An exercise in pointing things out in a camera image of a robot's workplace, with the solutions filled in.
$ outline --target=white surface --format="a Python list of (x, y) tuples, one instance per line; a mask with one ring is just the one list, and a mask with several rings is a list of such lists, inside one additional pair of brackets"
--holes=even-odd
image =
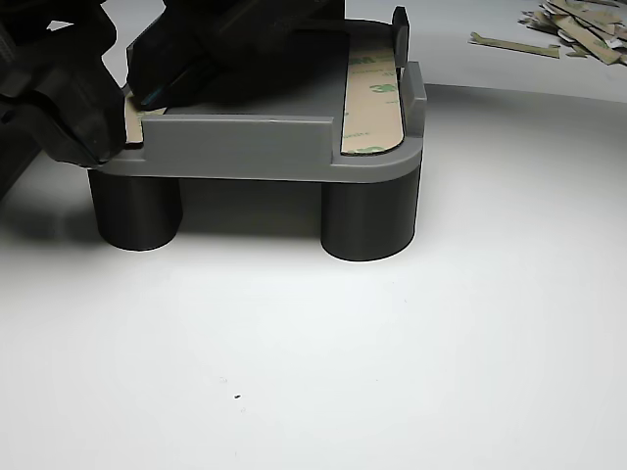
[[(427, 83), (533, 91), (627, 103), (627, 67), (606, 66), (594, 58), (560, 60), (468, 44), (471, 31), (485, 37), (538, 46), (557, 44), (556, 36), (518, 24), (521, 10), (541, 0), (347, 0), (351, 18), (389, 22), (398, 4), (411, 21), (410, 57), (420, 61)], [(163, 9), (161, 0), (109, 0), (120, 41), (106, 56), (118, 82), (125, 82), (124, 48)], [(608, 8), (627, 18), (627, 6)]]
[(38, 161), (0, 209), (0, 468), (627, 468), (627, 107), (428, 93), (381, 262), (285, 183), (187, 182), (174, 242), (124, 253)]

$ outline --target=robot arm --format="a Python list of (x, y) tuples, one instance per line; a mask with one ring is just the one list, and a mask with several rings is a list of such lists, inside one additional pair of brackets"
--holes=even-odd
[[(102, 63), (116, 41), (105, 0), (0, 0), (0, 128), (54, 160), (97, 167), (125, 144), (124, 97)], [(191, 103), (213, 77), (269, 52), (337, 0), (164, 0), (129, 48), (144, 109)], [(69, 25), (50, 31), (51, 21)]]

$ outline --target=black plastic part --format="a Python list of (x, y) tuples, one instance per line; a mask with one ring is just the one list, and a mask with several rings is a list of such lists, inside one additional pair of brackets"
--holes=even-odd
[(111, 245), (131, 252), (169, 243), (183, 208), (177, 178), (111, 176), (89, 171), (98, 230)]
[(11, 189), (30, 162), (39, 153), (39, 146), (27, 134), (0, 126), (0, 200)]
[(375, 184), (322, 185), (322, 246), (348, 261), (385, 259), (415, 233), (420, 168)]
[[(0, 3), (0, 117), (15, 115), (12, 126), (52, 159), (87, 167), (106, 163), (126, 140), (124, 97), (101, 58), (116, 28), (101, 3)], [(50, 31), (53, 20), (68, 25)]]
[(275, 51), (302, 21), (344, 13), (343, 0), (341, 8), (338, 0), (165, 3), (127, 52), (128, 85), (143, 110), (189, 105), (216, 76)]

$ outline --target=gray plastic tray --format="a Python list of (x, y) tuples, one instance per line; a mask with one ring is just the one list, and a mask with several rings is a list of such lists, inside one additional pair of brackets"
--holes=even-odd
[[(408, 27), (345, 21), (299, 31), (269, 64), (227, 75), (205, 104), (143, 118), (144, 145), (99, 168), (123, 176), (377, 183), (422, 160), (426, 94), (407, 62)], [(395, 41), (405, 140), (379, 155), (342, 155), (349, 46), (367, 35)], [(227, 103), (221, 103), (228, 96)]]

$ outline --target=black cylindrical leg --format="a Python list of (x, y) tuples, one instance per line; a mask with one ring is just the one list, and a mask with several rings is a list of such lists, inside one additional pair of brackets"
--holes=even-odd
[(132, 252), (169, 243), (183, 218), (177, 178), (112, 176), (89, 171), (98, 230), (111, 245)]
[(415, 233), (420, 168), (375, 184), (322, 185), (322, 246), (339, 259), (371, 261), (402, 251)]

